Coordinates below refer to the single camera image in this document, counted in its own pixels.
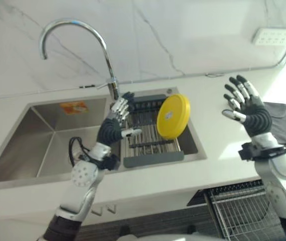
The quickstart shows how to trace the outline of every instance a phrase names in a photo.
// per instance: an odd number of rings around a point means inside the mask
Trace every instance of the gray dish rack tray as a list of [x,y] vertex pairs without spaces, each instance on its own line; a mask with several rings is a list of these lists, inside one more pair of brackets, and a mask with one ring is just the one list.
[[175,162],[184,159],[178,139],[165,140],[157,131],[157,116],[166,96],[135,98],[134,111],[125,122],[126,128],[140,128],[142,133],[127,138],[123,164],[126,168]]
[[261,180],[211,188],[208,196],[226,240],[286,240]]

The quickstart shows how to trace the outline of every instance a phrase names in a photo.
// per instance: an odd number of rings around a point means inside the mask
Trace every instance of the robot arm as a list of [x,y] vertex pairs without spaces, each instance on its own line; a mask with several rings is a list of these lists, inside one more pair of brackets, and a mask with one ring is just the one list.
[[118,157],[109,156],[110,145],[124,137],[141,133],[140,129],[121,130],[132,109],[134,94],[126,93],[111,108],[103,121],[95,146],[84,152],[84,160],[79,161],[72,170],[70,186],[57,208],[45,234],[38,241],[73,241],[78,234],[94,201],[98,184],[104,177],[105,169],[117,166]]
[[286,232],[286,146],[278,144],[271,134],[272,119],[265,109],[258,92],[242,76],[230,78],[236,88],[225,85],[234,97],[227,94],[232,110],[222,114],[242,123],[251,137],[251,143],[242,145],[240,156],[243,160],[253,160],[255,169],[266,187],[267,197],[280,217]]

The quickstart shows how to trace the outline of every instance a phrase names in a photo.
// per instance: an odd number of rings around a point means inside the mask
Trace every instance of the countertop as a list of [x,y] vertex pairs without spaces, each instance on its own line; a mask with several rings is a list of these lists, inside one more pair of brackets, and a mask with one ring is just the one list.
[[[281,69],[241,73],[252,81],[264,101],[286,103],[286,73]],[[191,121],[207,158],[106,175],[95,203],[136,200],[150,195],[198,190],[258,179],[254,164],[238,156],[248,142],[244,128],[221,115],[229,75],[195,77],[121,85],[122,92],[177,87],[191,103]],[[107,94],[107,88],[77,89],[0,99],[0,147],[28,103]],[[54,210],[68,181],[0,190],[0,218]]]

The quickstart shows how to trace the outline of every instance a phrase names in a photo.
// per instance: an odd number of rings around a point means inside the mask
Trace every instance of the yellow plate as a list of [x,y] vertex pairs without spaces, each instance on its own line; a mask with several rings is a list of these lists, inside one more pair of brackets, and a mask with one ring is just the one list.
[[190,102],[184,95],[174,94],[168,97],[158,114],[159,134],[168,140],[178,137],[188,124],[190,112]]

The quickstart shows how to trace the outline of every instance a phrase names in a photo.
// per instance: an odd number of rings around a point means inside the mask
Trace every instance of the electrical outlet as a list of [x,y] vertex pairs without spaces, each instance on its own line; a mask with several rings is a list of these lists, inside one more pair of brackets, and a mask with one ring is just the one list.
[[261,28],[252,42],[254,45],[286,46],[286,29]]

